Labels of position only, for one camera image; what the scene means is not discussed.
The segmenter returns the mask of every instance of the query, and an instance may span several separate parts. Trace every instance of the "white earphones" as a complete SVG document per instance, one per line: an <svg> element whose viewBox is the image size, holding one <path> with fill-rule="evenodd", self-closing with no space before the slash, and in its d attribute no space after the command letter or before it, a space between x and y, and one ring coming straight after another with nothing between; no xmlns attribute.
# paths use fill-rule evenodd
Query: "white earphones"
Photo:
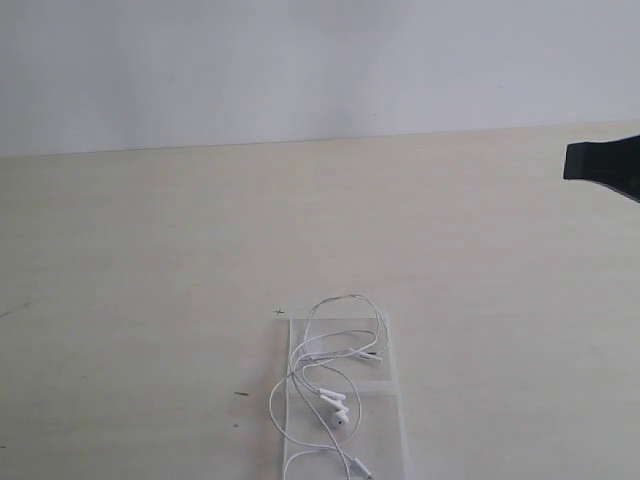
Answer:
<svg viewBox="0 0 640 480"><path fill-rule="evenodd" d="M368 304L375 314L376 327L374 330L342 330L331 333L325 333L323 335L310 336L309 330L311 327L311 323L313 317L315 315L316 310L327 303L335 302L337 300L343 299L356 299L361 300L364 303ZM381 331L384 332L382 338L380 338ZM343 350L334 350L334 351L325 351L325 352L314 352L310 353L307 350L307 345L309 345L312 341L317 341L320 339L338 336L338 335L349 335L354 333L365 333L371 336L371 340L368 341L365 345L362 345L358 348L346 348ZM304 331L304 336L300 344L294 348L290 352L289 356L289 373L282 380L280 380L271 391L271 395L269 396L269 414L271 416L271 420L273 424L276 426L278 431L290 442L295 443L297 445L306 446L312 448L312 450L301 451L291 455L283 466L282 470L282 478L286 479L287 470L289 465L296 458L300 458L301 456L306 456L314 453L326 452L327 450L334 451L338 454L340 461L344 465L344 471L346 474L347 480L351 480L352 475L357 474L360 477L364 477L367 480L373 479L373 474L371 471L364 465L364 463L358 458L352 457L348 455L344 449L343 444L346 443L352 436L356 434L358 428L360 426L362 420L362 401L360 398L360 394L354 382L340 369L328 366L327 364L336 360L336 359L346 359L353 358L360 361L367 361L374 363L382 363L382 357L380 354L387 349L389 342L389 332L387 330L387 323L384 319L382 313L378 310L378 308L366 297L358 294L350 294L342 297L331 297L323 300L322 302L316 304L307 317L307 324ZM349 432L344 434L343 438L339 441L334 433L333 429L344 428L349 424L349 408L345 405L347 397L343 393L334 392L332 390L328 390L325 388L321 388L318 385L311 382L306 376L305 371L308 368L320 367L323 369L327 369L332 371L333 373L341 376L346 382L350 385L351 391L354 395L354 400L357 404L357 408L355 409L355 419L353 421L354 426L349 428ZM292 437L287 431L286 427L281 425L278 421L276 421L275 416L273 414L272 401L273 396L276 390L287 382L289 379L292 380L292 385L295 388L295 391L298 393L300 398L307 404L311 412L316 416L316 418L320 421L320 423L325 428L329 438L331 439L331 444L315 444L309 442L300 441L294 437ZM306 395L304 395L303 387L307 391L311 392L315 396L317 396L320 400L327 404L331 415L328 421L323 418L323 415L314 407L313 403L309 401Z"/></svg>

